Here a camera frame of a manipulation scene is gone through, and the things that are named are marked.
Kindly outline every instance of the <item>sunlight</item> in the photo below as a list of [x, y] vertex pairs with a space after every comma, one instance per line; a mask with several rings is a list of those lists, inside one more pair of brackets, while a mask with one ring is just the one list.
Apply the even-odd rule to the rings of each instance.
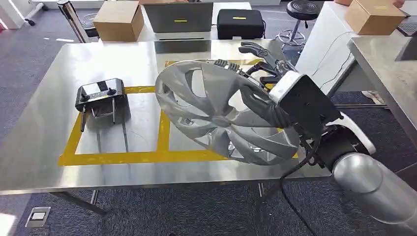
[[57, 38], [56, 41], [70, 42], [70, 43], [74, 42], [74, 40], [72, 39], [64, 39], [64, 38]]
[[7, 25], [0, 19], [0, 25], [3, 26], [3, 29], [8, 30], [9, 28], [7, 27]]
[[7, 236], [13, 226], [16, 217], [14, 215], [0, 213], [0, 236]]
[[20, 16], [20, 18], [22, 18], [22, 20], [24, 20], [25, 18], [23, 17], [23, 15], [20, 13], [20, 11], [17, 9], [16, 5], [9, 0], [10, 5], [12, 5], [12, 7], [14, 8], [14, 10], [17, 12], [17, 14]]

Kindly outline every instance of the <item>gray carpet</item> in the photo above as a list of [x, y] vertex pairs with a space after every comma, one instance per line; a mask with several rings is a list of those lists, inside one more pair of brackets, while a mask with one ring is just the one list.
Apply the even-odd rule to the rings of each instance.
[[[267, 22], [267, 38], [292, 28], [284, 7], [260, 8]], [[78, 10], [83, 15], [94, 10]], [[35, 27], [0, 33], [0, 141], [14, 125], [55, 55], [64, 44], [56, 38], [76, 39], [57, 10], [36, 16]], [[297, 50], [286, 52], [297, 59]], [[338, 93], [336, 103], [367, 103], [360, 93]], [[416, 150], [389, 111], [345, 110], [377, 146], [375, 157], [392, 170], [413, 163]], [[312, 228], [321, 236], [399, 235], [364, 214], [331, 179], [291, 181], [289, 196]], [[108, 189], [100, 191], [98, 205], [108, 211], [99, 217], [49, 194], [32, 194], [18, 223], [18, 236], [306, 236], [309, 235], [282, 196], [277, 194], [261, 207], [256, 224], [252, 184], [162, 189]], [[90, 191], [73, 192], [86, 200]], [[32, 207], [50, 206], [44, 228], [25, 228]]]

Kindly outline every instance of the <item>keyboard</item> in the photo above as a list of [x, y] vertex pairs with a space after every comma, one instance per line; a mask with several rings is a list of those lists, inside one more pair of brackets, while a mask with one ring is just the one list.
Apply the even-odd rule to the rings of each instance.
[[416, 36], [417, 35], [417, 17], [411, 16], [406, 18], [397, 29], [406, 37]]

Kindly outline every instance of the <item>yellow tape square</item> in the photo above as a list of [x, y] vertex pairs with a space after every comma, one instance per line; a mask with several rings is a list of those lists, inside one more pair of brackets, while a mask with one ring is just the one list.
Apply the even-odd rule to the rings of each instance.
[[[261, 59], [230, 60], [239, 65], [254, 65]], [[176, 61], [165, 62], [165, 67]], [[153, 93], [154, 86], [125, 87], [126, 94]], [[93, 153], [76, 154], [81, 138], [81, 113], [78, 114], [72, 131], [69, 135], [63, 153], [59, 156], [58, 165], [103, 165], [103, 164], [130, 164], [130, 163], [157, 163], [157, 162], [197, 162], [228, 160], [210, 150], [169, 151], [170, 121], [161, 111], [159, 119], [158, 140], [156, 151], [149, 152], [120, 152], [120, 153]]]

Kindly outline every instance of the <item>robotic arm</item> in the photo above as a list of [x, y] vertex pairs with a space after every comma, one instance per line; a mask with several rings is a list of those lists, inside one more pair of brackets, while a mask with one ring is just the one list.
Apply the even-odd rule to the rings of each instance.
[[292, 126], [298, 132], [307, 157], [292, 172], [312, 160], [310, 165], [328, 168], [340, 187], [373, 218], [417, 233], [417, 192], [370, 156], [376, 150], [362, 130], [290, 63], [271, 58], [268, 50], [252, 42], [243, 42], [239, 51], [265, 58], [269, 64], [250, 71], [267, 67], [268, 73], [275, 72], [270, 73], [277, 81], [269, 91], [270, 100], [259, 99], [249, 87], [240, 91], [245, 105], [268, 123]]

